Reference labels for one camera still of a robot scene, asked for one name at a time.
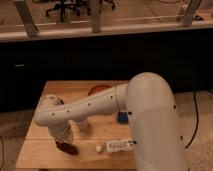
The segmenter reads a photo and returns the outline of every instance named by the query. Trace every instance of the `red object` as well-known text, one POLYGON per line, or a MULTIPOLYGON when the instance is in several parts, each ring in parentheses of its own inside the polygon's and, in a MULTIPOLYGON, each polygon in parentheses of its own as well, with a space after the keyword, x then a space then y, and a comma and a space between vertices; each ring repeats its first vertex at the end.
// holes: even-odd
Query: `red object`
POLYGON ((103 85, 97 85, 97 86, 90 89, 88 96, 95 94, 95 93, 98 93, 98 92, 101 92, 101 91, 106 90, 106 89, 111 88, 111 87, 112 86, 110 86, 110 85, 104 85, 104 84, 103 85))

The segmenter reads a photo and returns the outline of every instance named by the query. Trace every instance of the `small white object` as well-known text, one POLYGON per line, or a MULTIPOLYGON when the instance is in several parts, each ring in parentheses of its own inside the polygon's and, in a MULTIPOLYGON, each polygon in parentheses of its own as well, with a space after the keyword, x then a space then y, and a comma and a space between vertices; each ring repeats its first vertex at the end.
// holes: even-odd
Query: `small white object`
POLYGON ((106 142, 106 146, 108 153, 133 150, 131 139, 110 140, 106 142))
POLYGON ((101 145, 96 145, 96 152, 97 152, 97 153, 100 153, 101 150, 102 150, 101 145))

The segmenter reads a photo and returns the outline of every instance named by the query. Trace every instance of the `chair base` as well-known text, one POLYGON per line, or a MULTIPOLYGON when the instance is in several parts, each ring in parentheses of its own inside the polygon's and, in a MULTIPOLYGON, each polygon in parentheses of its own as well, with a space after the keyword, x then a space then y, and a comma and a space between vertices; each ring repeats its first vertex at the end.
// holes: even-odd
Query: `chair base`
POLYGON ((75 4, 65 4, 66 0, 60 0, 60 3, 55 4, 54 8, 46 10, 46 17, 50 17, 49 12, 60 10, 60 20, 61 22, 64 22, 65 17, 65 11, 66 9, 72 10, 76 12, 77 16, 80 16, 80 11, 76 8, 75 4))

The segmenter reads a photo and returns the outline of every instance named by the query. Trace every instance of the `chair wheel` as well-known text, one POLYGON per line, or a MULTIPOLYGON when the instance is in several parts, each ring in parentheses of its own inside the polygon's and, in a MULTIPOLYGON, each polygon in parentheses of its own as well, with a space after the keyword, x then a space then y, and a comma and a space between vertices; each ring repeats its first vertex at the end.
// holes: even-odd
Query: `chair wheel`
POLYGON ((91 16, 91 10, 90 10, 90 8, 87 9, 87 15, 91 16))
POLYGON ((80 17, 81 13, 80 11, 77 11, 77 16, 80 17))
POLYGON ((46 12, 46 17, 50 17, 50 15, 49 15, 49 13, 48 13, 48 12, 46 12))

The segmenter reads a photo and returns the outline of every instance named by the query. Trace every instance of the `office chair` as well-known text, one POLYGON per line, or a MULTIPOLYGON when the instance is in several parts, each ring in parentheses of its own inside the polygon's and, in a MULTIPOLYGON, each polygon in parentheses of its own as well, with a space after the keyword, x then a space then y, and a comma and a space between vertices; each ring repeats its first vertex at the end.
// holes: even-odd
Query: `office chair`
MULTIPOLYGON (((79 4, 84 4, 87 7, 87 15, 91 15, 91 9, 90 9, 90 4, 89 4, 90 0, 77 0, 76 3, 79 4)), ((112 9, 115 9, 115 2, 114 0, 99 0, 100 5, 102 6, 103 1, 106 1, 110 4, 112 4, 112 9)))
POLYGON ((108 2, 109 4, 112 4, 112 9, 115 9, 115 2, 114 2, 114 0, 101 0, 101 5, 102 5, 103 1, 108 2))
POLYGON ((76 8, 75 3, 65 4, 66 0, 58 0, 58 1, 60 1, 60 3, 55 4, 55 6, 52 9, 46 10, 47 17, 50 17, 49 12, 55 11, 55 10, 60 10, 60 19, 61 19, 61 22, 64 22, 64 16, 65 16, 66 9, 75 11, 77 16, 80 16, 80 11, 76 8))

